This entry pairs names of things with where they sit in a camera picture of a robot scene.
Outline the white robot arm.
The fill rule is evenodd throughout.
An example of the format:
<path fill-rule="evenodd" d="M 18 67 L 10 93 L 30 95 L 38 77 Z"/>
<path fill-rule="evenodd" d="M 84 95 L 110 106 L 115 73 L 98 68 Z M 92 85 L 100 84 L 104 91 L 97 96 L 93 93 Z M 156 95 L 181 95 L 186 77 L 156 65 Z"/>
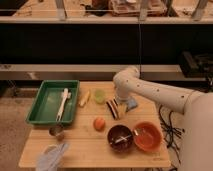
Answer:
<path fill-rule="evenodd" d="M 145 81 L 135 66 L 116 73 L 113 82 L 118 101 L 136 93 L 184 115 L 178 171 L 213 171 L 213 92 Z"/>

